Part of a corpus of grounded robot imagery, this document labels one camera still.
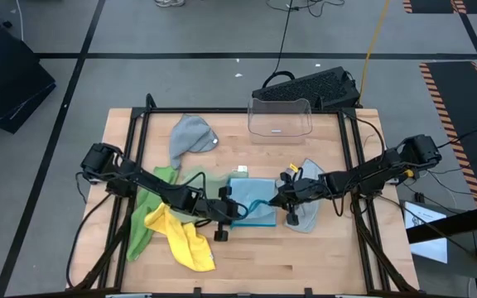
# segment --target black cable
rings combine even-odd
[[[76,189],[79,192],[80,196],[82,197],[82,200],[84,201],[84,204],[87,204],[88,202],[86,201],[85,195],[82,193],[82,190],[80,189],[80,183],[79,183],[79,175],[83,175],[84,172],[78,172],[75,174],[75,181],[76,181]]]
[[[372,123],[370,123],[370,122],[367,122],[367,121],[362,120],[362,119],[360,119],[360,118],[358,118],[358,117],[355,117],[355,116],[353,116],[353,115],[348,114],[348,113],[345,112],[344,110],[340,110],[340,111],[341,111],[343,114],[345,114],[345,116],[347,116],[348,118],[351,118],[351,119],[353,119],[353,120],[355,120],[355,121],[360,121],[360,122],[365,123],[365,124],[367,124],[367,125],[369,125],[370,127],[373,128],[373,130],[377,133],[378,138],[380,139],[380,146],[382,147],[382,154],[381,154],[381,156],[380,156],[380,161],[379,161],[379,162],[382,162],[382,160],[383,160],[383,158],[384,158],[384,155],[386,154],[386,143],[384,142],[384,139],[383,139],[383,137],[382,137],[382,134],[378,131],[377,127],[375,127],[375,126],[374,126]]]
[[[75,239],[73,239],[73,245],[71,246],[71,251],[70,251],[70,256],[67,260],[67,265],[65,266],[65,281],[67,282],[67,285],[69,286],[69,288],[72,288],[73,287],[73,283],[71,282],[71,276],[70,276],[70,268],[71,268],[71,261],[73,261],[73,253],[75,253],[75,248],[76,248],[76,243],[79,239],[79,235],[80,235],[80,230],[82,229],[82,227],[84,226],[85,222],[88,220],[89,216],[91,214],[93,214],[93,212],[95,212],[102,204],[104,204],[104,202],[106,202],[106,200],[111,196],[111,194],[108,194],[104,197],[104,199],[102,199],[97,205],[95,205],[95,207],[93,207],[87,214],[86,216],[84,216],[84,219],[82,219],[82,222],[80,223],[79,225],[79,228],[77,228],[76,230],[76,234],[75,234]]]
[[[290,7],[292,7],[293,3],[294,3],[294,0],[290,0]],[[288,9],[287,22],[285,23],[285,31],[282,33],[281,49],[279,49],[279,57],[277,57],[277,65],[275,66],[275,70],[273,71],[274,74],[279,69],[279,63],[281,62],[282,48],[285,45],[285,39],[287,38],[288,20],[290,20],[291,11],[292,11],[291,9]]]
[[[196,173],[196,175],[192,176],[192,178],[190,178],[187,182],[185,183],[182,183],[180,185],[171,185],[171,186],[163,186],[161,185],[160,187],[165,189],[165,190],[178,190],[182,187],[186,187],[189,185],[190,182],[194,181],[196,178],[198,178],[198,176],[202,176],[202,184],[203,184],[203,191],[204,191],[204,194],[205,194],[205,173],[204,172],[198,172]]]
[[[332,204],[335,207],[335,213],[336,213],[336,215],[338,215],[338,217],[341,217],[342,215],[344,215],[344,204],[345,204],[345,194],[346,194],[345,191],[347,191],[347,189],[349,189],[349,185],[355,177],[356,177],[356,175],[352,175],[344,185],[344,190],[342,191],[342,194],[341,194],[341,212],[340,213],[338,213],[338,209],[336,208],[334,200],[332,200]]]
[[[311,9],[310,7],[313,7],[315,6],[316,4],[318,3],[321,3],[321,8],[320,8],[320,14],[319,15],[315,15],[314,13],[311,12]],[[330,2],[330,1],[326,1],[326,0],[316,0],[316,1],[313,1],[313,0],[310,0],[310,1],[307,1],[307,4],[305,6],[289,6],[289,8],[280,8],[280,7],[274,7],[270,4],[270,0],[266,0],[265,1],[266,5],[268,5],[268,7],[270,7],[271,9],[275,9],[275,10],[278,10],[278,11],[282,11],[282,12],[288,12],[288,11],[294,11],[294,12],[299,12],[300,9],[304,9],[304,8],[307,8],[309,13],[313,16],[313,17],[321,17],[321,14],[323,13],[323,6],[325,4],[330,4],[330,5],[334,5],[334,6],[344,6],[345,4],[345,0],[340,0],[339,2]]]
[[[342,197],[341,197],[341,211],[339,212],[338,211],[338,206],[336,205],[336,201],[334,199],[334,195],[332,194],[332,191],[330,190],[330,188],[327,187],[327,185],[323,185],[321,183],[318,183],[318,185],[321,185],[324,190],[329,191],[329,199],[332,201],[332,206],[335,210],[336,215],[338,215],[338,217],[341,217],[342,215],[344,215],[344,197],[345,197],[345,194],[342,195]],[[325,191],[323,191],[323,196],[327,199],[327,195],[326,195]]]
[[[464,248],[463,246],[461,246],[458,242],[456,242],[454,239],[446,236],[442,231],[440,231],[439,229],[437,229],[436,227],[434,227],[432,224],[426,222],[424,219],[421,219],[419,216],[415,215],[411,210],[408,210],[406,207],[402,206],[401,204],[395,202],[394,200],[392,199],[388,199],[386,197],[383,197],[381,195],[378,196],[379,198],[382,198],[386,201],[389,201],[393,204],[395,204],[396,206],[398,206],[401,210],[404,210],[404,211],[407,211],[408,213],[410,213],[411,215],[413,215],[413,217],[415,217],[416,219],[419,219],[423,224],[425,224],[428,228],[431,228],[434,232],[438,233],[441,237],[443,238],[446,238],[446,240],[448,240],[449,242],[453,243],[454,245],[456,245],[459,249],[461,249],[462,251],[464,251],[469,257],[472,257],[475,261],[477,261],[477,257],[472,253],[472,252],[469,252],[468,249]]]
[[[195,221],[195,228],[201,228],[201,227],[204,227],[208,224],[211,224],[211,222],[213,222],[213,220],[211,219],[201,219],[201,220],[196,220]]]
[[[471,162],[470,162],[469,164],[467,164],[466,166],[459,167],[459,168],[457,168],[457,169],[452,169],[452,170],[447,170],[447,171],[441,171],[441,172],[438,172],[438,171],[429,171],[429,172],[432,172],[432,173],[434,173],[434,174],[436,174],[436,175],[444,175],[444,174],[446,174],[446,173],[450,173],[450,172],[453,172],[453,171],[461,171],[461,170],[465,169],[467,166],[472,166],[472,165],[474,165],[474,163],[476,163],[476,162],[477,162],[477,158],[474,159],[473,161],[471,161]]]
[[[410,187],[410,185],[407,185],[406,183],[403,183],[403,184],[404,184],[404,186],[406,186],[409,190],[411,190],[414,194],[417,193],[415,190],[413,190],[413,189]],[[446,210],[446,211],[448,211],[448,212],[450,212],[450,213],[453,213],[453,214],[459,214],[459,213],[457,213],[457,212],[455,212],[455,211],[452,211],[452,210],[448,209],[447,207],[443,206],[442,204],[437,203],[434,199],[430,199],[430,198],[428,198],[428,197],[427,197],[426,195],[424,195],[424,194],[423,194],[423,196],[424,196],[425,199],[428,199],[429,201],[431,201],[431,202],[437,204],[438,206],[440,206],[440,207],[443,208],[444,210]]]
[[[225,219],[227,219],[227,220],[231,220],[231,221],[234,221],[234,220],[242,220],[242,219],[247,218],[248,215],[249,215],[248,207],[246,207],[244,204],[240,204],[239,202],[234,202],[234,203],[235,203],[236,205],[238,205],[239,207],[242,207],[242,208],[245,210],[245,212],[244,212],[244,214],[239,215],[239,216],[236,217],[236,218],[232,218],[232,217],[230,217],[229,215],[225,214],[224,212],[222,212],[222,211],[216,209],[215,207],[213,207],[208,199],[205,201],[205,203],[207,204],[207,208],[208,208],[208,209],[212,209],[214,212],[216,212],[217,214],[222,215],[222,216],[223,216]]]
[[[349,205],[349,211],[356,215],[356,213],[354,212],[354,204],[357,204],[359,202],[360,199],[365,199],[366,201],[366,205],[365,205],[365,208],[363,210],[360,211],[359,215],[362,215],[364,213],[366,213],[368,211],[368,208],[369,208],[369,203],[371,203],[371,201],[373,201],[373,197],[369,198],[369,197],[364,197],[364,198],[359,198],[357,199],[355,202],[351,202],[351,205]]]
[[[473,193],[468,193],[468,192],[463,192],[463,191],[457,191],[457,190],[453,190],[452,188],[442,184],[439,179],[437,179],[437,177],[435,177],[431,172],[429,172],[431,177],[437,182],[439,183],[439,185],[443,186],[444,188],[448,189],[449,191],[453,192],[453,193],[456,193],[456,194],[460,194],[460,195],[472,195],[474,197],[477,198],[477,194],[473,194]]]
[[[454,144],[454,143],[457,143],[459,140],[463,139],[464,137],[468,137],[469,135],[473,134],[477,132],[477,128],[473,131],[470,131],[470,132],[467,132],[467,133],[464,133],[456,138],[454,138],[454,140],[451,140],[451,141],[448,141],[440,146],[437,147],[437,149],[441,149],[442,147],[446,146],[446,145],[450,145],[450,144]]]
[[[314,13],[312,13],[311,7],[314,6],[314,5],[317,4],[317,3],[320,3],[320,2],[321,2],[320,14],[315,15]],[[324,7],[326,4],[330,4],[330,5],[334,5],[334,6],[344,6],[345,0],[341,0],[341,1],[338,2],[338,3],[329,2],[329,1],[326,1],[326,0],[306,0],[306,9],[308,9],[308,13],[310,13],[311,16],[313,16],[313,17],[321,17],[321,15],[323,14],[323,7]]]

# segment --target power cord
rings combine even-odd
[[[458,137],[455,137],[454,140],[451,140],[451,141],[448,141],[440,146],[437,147],[437,149],[441,149],[442,147],[446,146],[446,145],[450,145],[450,144],[456,144],[457,142],[459,142],[460,140],[464,139],[465,137],[468,137],[469,135],[473,134],[477,132],[477,128],[475,130],[472,130],[470,132],[466,132]]]
[[[363,210],[360,211],[359,215],[363,215],[365,214],[367,211],[368,211],[368,208],[369,208],[369,203],[371,203],[374,198],[373,197],[364,197],[362,196],[360,199],[364,199],[366,201],[366,205],[364,207]],[[351,202],[351,204],[349,205],[349,211],[353,214],[353,215],[356,215],[356,213],[354,212],[354,205],[355,204],[358,204],[359,203],[359,200],[356,200],[355,202]]]
[[[470,298],[470,283],[474,280],[474,278],[469,278],[469,283],[467,283],[467,298]]]
[[[348,118],[351,118],[355,121],[359,121],[361,123],[365,123],[367,125],[369,125],[378,135],[378,138],[380,139],[380,146],[382,148],[382,155],[380,156],[380,161],[379,162],[382,162],[383,158],[384,158],[384,155],[386,154],[386,143],[384,142],[384,139],[382,137],[382,134],[380,133],[380,131],[378,130],[377,127],[375,127],[371,122],[368,122],[368,121],[365,121],[365,120],[362,120],[358,117],[355,117],[351,114],[348,114],[347,112],[345,112],[344,110],[340,110],[343,114],[345,114],[345,116],[347,116]]]
[[[443,183],[441,182],[441,180],[439,180],[439,178],[437,178],[436,175],[433,175],[431,172],[429,171],[426,171],[426,173],[430,173],[430,175],[434,178],[435,181],[437,181],[437,183],[439,183],[440,185],[443,185]],[[452,197],[452,200],[454,200],[454,207],[457,209],[457,201],[455,200],[455,196],[454,194],[452,193],[452,190],[450,190],[448,187],[445,187],[446,191],[448,191],[448,194],[450,195],[450,197]]]
[[[320,2],[321,2],[320,13],[317,14],[317,15],[315,15],[315,14],[312,12],[311,7],[314,6],[314,5],[317,4],[317,3],[320,3]],[[338,3],[329,2],[329,1],[326,1],[326,0],[306,0],[306,9],[308,9],[308,13],[310,13],[311,16],[313,16],[313,17],[321,17],[321,15],[323,14],[323,7],[324,7],[326,4],[330,4],[330,5],[334,5],[334,6],[344,6],[345,0],[341,0],[341,1],[338,2]]]
[[[248,207],[246,207],[244,204],[240,204],[239,202],[234,202],[237,206],[241,207],[242,209],[244,209],[244,214],[239,214],[238,217],[230,217],[228,216],[227,214],[225,214],[224,212],[220,211],[219,209],[216,209],[215,207],[213,207],[213,205],[211,204],[211,201],[209,201],[207,199],[207,193],[205,192],[206,188],[205,188],[205,184],[206,184],[206,181],[205,181],[205,173],[204,172],[198,172],[196,175],[194,175],[192,178],[190,178],[187,182],[181,184],[181,185],[175,185],[175,186],[172,186],[172,187],[169,187],[167,189],[169,190],[174,190],[174,189],[179,189],[181,187],[185,187],[187,186],[190,182],[194,181],[198,176],[202,176],[202,198],[201,199],[204,199],[205,200],[205,204],[207,205],[207,209],[211,209],[213,210],[214,212],[222,215],[225,219],[227,220],[231,220],[231,221],[234,221],[234,220],[242,220],[242,219],[245,219],[248,217],[249,215],[249,210],[248,210]],[[195,221],[195,227],[197,228],[201,228],[201,227],[204,227],[205,225],[208,225],[212,222],[211,219],[201,219],[201,220],[197,220]]]
[[[456,193],[456,194],[460,194],[460,195],[473,195],[474,197],[477,198],[477,194],[473,194],[473,193],[468,193],[468,192],[463,192],[463,191],[458,191],[458,190],[453,190],[451,189],[450,187],[444,185],[435,175],[433,175],[432,173],[430,173],[430,175],[437,181],[437,183],[441,186],[443,186],[445,189],[453,192],[453,193]]]
[[[474,163],[476,163],[476,162],[477,162],[477,158],[473,159],[473,160],[472,160],[470,163],[468,163],[466,166],[472,166],[472,165],[474,165]],[[464,167],[459,167],[459,168],[456,168],[456,169],[446,170],[446,171],[430,171],[430,170],[429,170],[429,172],[431,172],[432,174],[435,174],[435,175],[444,175],[444,174],[446,174],[446,173],[451,173],[451,172],[453,172],[453,171],[461,171],[461,170],[463,170],[463,169],[464,169]]]
[[[292,7],[293,3],[294,3],[294,0],[290,0],[290,7]],[[285,22],[285,30],[282,33],[281,48],[279,49],[279,56],[277,57],[277,65],[275,66],[275,70],[273,71],[272,75],[275,75],[275,73],[279,69],[279,63],[281,62],[282,48],[285,45],[285,39],[287,38],[288,20],[290,20],[290,12],[291,11],[292,11],[291,9],[288,9],[287,21]]]
[[[410,187],[410,185],[407,185],[406,183],[403,183],[403,184],[404,184],[404,186],[406,186],[412,193],[414,193],[414,194],[417,193],[415,190],[413,190],[413,188]],[[445,207],[443,204],[437,203],[437,201],[435,201],[434,199],[430,199],[430,198],[428,198],[426,195],[423,195],[423,196],[424,196],[425,199],[427,199],[427,200],[431,201],[432,203],[438,205],[439,207],[443,208],[444,210],[446,210],[446,211],[448,211],[448,212],[450,212],[450,213],[452,213],[452,214],[459,214],[459,213],[457,213],[457,212],[455,212],[455,211],[452,211],[451,209],[448,209],[448,208]]]
[[[82,176],[83,174],[84,172],[81,172],[81,171],[75,174],[76,189],[79,192],[80,197],[82,197],[84,204],[87,204],[88,201],[86,201],[86,196],[82,193],[82,190],[80,189],[80,182],[79,182],[79,176]]]
[[[369,139],[370,137],[373,137],[373,136],[374,136],[374,134],[372,134],[372,135],[368,135],[368,136],[365,138],[365,140],[364,140],[364,144],[362,145],[362,149],[365,149],[365,144],[367,144],[367,143],[368,143],[368,139]]]
[[[362,97],[364,96],[364,91],[365,91],[364,87],[365,87],[365,80],[367,79],[369,57],[371,56],[371,53],[373,52],[374,44],[377,42],[378,34],[380,33],[380,28],[382,27],[386,14],[388,13],[389,1],[390,0],[386,0],[386,2],[384,3],[384,7],[382,8],[382,12],[380,12],[380,18],[378,19],[378,24],[376,28],[374,29],[373,39],[371,40],[371,44],[369,45],[367,55],[365,56],[364,70],[362,71],[362,81],[360,83],[360,97],[358,98],[358,104],[361,104]]]
[[[22,15],[22,7],[20,6],[20,0],[16,0],[17,11],[20,13],[20,31],[22,32],[22,41],[23,40],[23,15]]]
[[[287,5],[287,8],[280,8],[280,7],[274,7],[272,4],[270,4],[270,0],[266,0],[266,5],[268,7],[270,7],[271,9],[275,9],[275,10],[278,10],[278,11],[282,11],[282,12],[288,12],[288,11],[291,11],[291,12],[299,12],[300,9],[308,9],[308,12],[313,16],[313,17],[321,17],[321,15],[323,14],[323,6],[326,5],[326,4],[330,4],[330,5],[334,5],[334,6],[344,6],[345,4],[345,0],[340,0],[339,2],[330,2],[330,1],[326,1],[326,0],[307,0],[306,1],[306,5],[305,6],[295,6],[293,7],[292,5]],[[320,14],[319,15],[315,15],[312,11],[311,11],[311,7],[315,6],[316,4],[318,3],[321,3],[321,8],[320,8]]]
[[[406,211],[408,212],[409,214],[411,214],[413,217],[415,217],[416,219],[419,219],[424,225],[426,225],[428,228],[431,228],[434,232],[438,233],[441,237],[443,238],[446,238],[446,240],[448,240],[450,243],[456,245],[459,249],[461,249],[462,251],[464,251],[469,257],[471,257],[472,259],[474,259],[475,261],[477,261],[477,257],[472,253],[472,252],[469,252],[468,249],[464,248],[463,246],[461,246],[458,242],[456,242],[454,239],[446,236],[442,231],[440,231],[438,228],[434,227],[432,224],[426,222],[424,219],[421,219],[419,216],[417,216],[416,214],[414,214],[411,210],[405,208],[404,206],[402,206],[401,204],[397,203],[396,201],[392,200],[392,199],[388,199],[386,197],[383,197],[381,195],[378,196],[379,198],[381,199],[384,199],[392,204],[395,204],[396,206],[398,206],[401,210],[403,211]]]
[[[79,240],[79,235],[80,235],[80,230],[82,227],[84,227],[84,224],[86,221],[89,219],[89,216],[93,214],[106,200],[111,196],[111,194],[108,194],[102,199],[95,207],[93,207],[87,214],[84,216],[84,219],[82,219],[82,222],[79,225],[79,228],[76,230],[75,234],[75,239],[73,239],[73,245],[71,245],[71,251],[70,251],[70,256],[67,259],[67,265],[65,266],[65,281],[67,282],[67,285],[69,288],[73,288],[73,283],[71,282],[71,276],[70,276],[70,268],[71,268],[71,262],[73,261],[73,253],[75,253],[75,248],[76,248],[76,243]]]

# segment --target wooden table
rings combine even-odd
[[[103,142],[124,147],[130,112],[124,108],[109,111]],[[376,110],[360,109],[357,115],[381,128]],[[236,169],[240,162],[248,167],[250,177],[276,178],[291,162],[300,165],[305,158],[311,158],[324,171],[345,170],[338,118],[334,114],[313,114],[314,129],[301,145],[252,144],[248,137],[246,113],[200,116],[219,136],[219,145],[213,151],[182,156],[182,169],[186,171],[202,165],[213,174],[223,175]],[[155,166],[169,165],[169,136],[180,118],[179,113],[151,114],[142,162],[145,169],[152,171]],[[132,159],[135,159],[141,122],[138,121],[136,128]],[[346,126],[354,162],[357,159],[349,120]],[[359,123],[359,130],[366,160],[377,156],[381,147],[376,132],[362,123]],[[393,186],[386,186],[383,194],[389,199],[398,199]],[[104,184],[91,186],[85,212],[89,212],[104,196]],[[177,263],[165,236],[154,233],[142,255],[135,262],[127,262],[122,292],[192,293],[193,288],[199,286],[204,293],[302,294],[305,287],[311,287],[315,294],[365,294],[357,233],[349,202],[347,196],[344,216],[340,218],[335,215],[332,203],[322,200],[316,227],[309,234],[285,227],[282,223],[286,212],[281,209],[277,211],[277,227],[234,228],[225,243],[213,241],[215,225],[199,228],[198,233],[208,238],[214,254],[216,270],[212,272],[194,272]],[[400,209],[380,199],[374,204],[384,252],[408,283],[418,288]],[[112,206],[113,199],[110,199],[82,228],[71,266],[74,283],[82,280],[104,250]],[[369,256],[374,286],[379,289],[376,258],[370,250]],[[117,262],[116,253],[110,264],[108,286],[113,284]]]

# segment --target blue cloth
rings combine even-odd
[[[275,227],[276,211],[272,206],[263,204],[276,194],[274,179],[231,179],[230,198],[248,206],[249,214],[246,219],[235,220],[233,227]]]

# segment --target clear plastic bin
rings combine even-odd
[[[248,130],[257,144],[299,144],[312,132],[311,104],[295,101],[250,100]]]

